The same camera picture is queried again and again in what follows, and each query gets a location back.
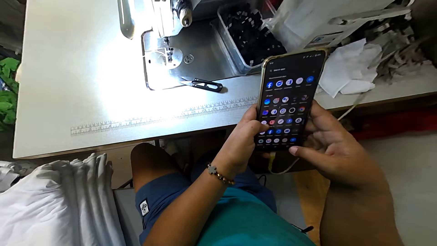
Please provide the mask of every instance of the white cord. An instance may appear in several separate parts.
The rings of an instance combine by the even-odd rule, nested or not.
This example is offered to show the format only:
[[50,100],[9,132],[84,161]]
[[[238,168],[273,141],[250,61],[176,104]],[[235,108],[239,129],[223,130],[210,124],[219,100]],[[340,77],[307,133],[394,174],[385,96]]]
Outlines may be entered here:
[[[354,104],[352,105],[352,107],[350,108],[350,109],[348,109],[342,116],[340,116],[337,120],[341,120],[341,119],[343,119],[348,113],[350,113],[358,104],[360,104],[360,102],[364,99],[364,97],[365,97],[365,95],[366,95],[366,93],[365,92],[362,92],[359,96],[358,96],[358,98],[355,100],[355,102],[354,102]],[[275,159],[275,157],[276,157],[276,152],[271,152],[270,153],[270,159],[269,159],[269,167],[268,167],[268,169],[269,169],[269,172],[271,173],[271,174],[277,174],[277,175],[280,175],[280,174],[284,174],[284,173],[286,173],[286,172],[288,172],[299,160],[300,160],[300,158],[296,158],[292,163],[291,163],[291,165],[289,166],[289,167],[287,167],[287,169],[285,169],[284,171],[282,171],[282,172],[272,172],[272,166],[273,166],[273,160]]]

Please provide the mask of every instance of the phone screen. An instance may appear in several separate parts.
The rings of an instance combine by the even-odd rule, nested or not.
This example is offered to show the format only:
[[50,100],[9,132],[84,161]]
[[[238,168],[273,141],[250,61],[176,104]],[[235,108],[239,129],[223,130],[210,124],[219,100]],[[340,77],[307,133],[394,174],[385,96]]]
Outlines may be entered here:
[[315,50],[267,61],[257,119],[270,128],[255,136],[257,150],[279,151],[302,145],[325,56],[324,50]]

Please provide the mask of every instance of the hand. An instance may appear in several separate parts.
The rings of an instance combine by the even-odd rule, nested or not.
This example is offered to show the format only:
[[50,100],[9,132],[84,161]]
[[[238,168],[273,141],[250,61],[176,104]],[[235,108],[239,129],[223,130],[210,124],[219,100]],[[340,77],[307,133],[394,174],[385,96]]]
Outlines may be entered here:
[[253,105],[244,113],[212,162],[217,171],[228,179],[234,179],[235,175],[246,170],[249,157],[255,148],[253,137],[269,128],[255,120],[256,118],[256,105]]
[[384,174],[377,164],[338,120],[316,101],[313,101],[306,130],[311,134],[304,143],[305,147],[290,147],[290,153],[312,163],[334,185],[388,191]]

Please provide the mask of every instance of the ruler markings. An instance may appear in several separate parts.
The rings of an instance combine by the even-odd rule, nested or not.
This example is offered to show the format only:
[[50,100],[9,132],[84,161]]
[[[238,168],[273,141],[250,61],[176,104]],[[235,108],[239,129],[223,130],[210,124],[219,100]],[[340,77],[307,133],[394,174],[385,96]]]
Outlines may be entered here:
[[137,117],[120,121],[102,121],[98,123],[83,124],[71,127],[70,135],[79,136],[94,133],[101,133],[111,130],[126,129],[150,124],[156,124],[172,119],[188,119],[197,116],[211,115],[220,112],[229,112],[238,109],[249,108],[257,102],[258,97],[245,97],[221,102],[208,103],[204,105],[192,106],[183,110],[180,114],[160,117]]

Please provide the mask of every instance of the white table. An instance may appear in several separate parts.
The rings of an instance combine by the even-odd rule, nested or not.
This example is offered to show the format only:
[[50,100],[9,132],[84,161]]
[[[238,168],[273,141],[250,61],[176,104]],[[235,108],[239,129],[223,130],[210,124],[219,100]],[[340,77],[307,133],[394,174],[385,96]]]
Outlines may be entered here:
[[[150,91],[144,80],[140,34],[133,40],[122,35],[117,1],[29,1],[13,157],[233,125],[255,103],[260,75],[220,81],[227,93],[187,86]],[[362,103],[435,92],[436,75],[434,67],[425,67],[420,76],[377,85]],[[356,98],[316,96],[327,109],[350,106]],[[177,117],[199,105],[223,110]]]

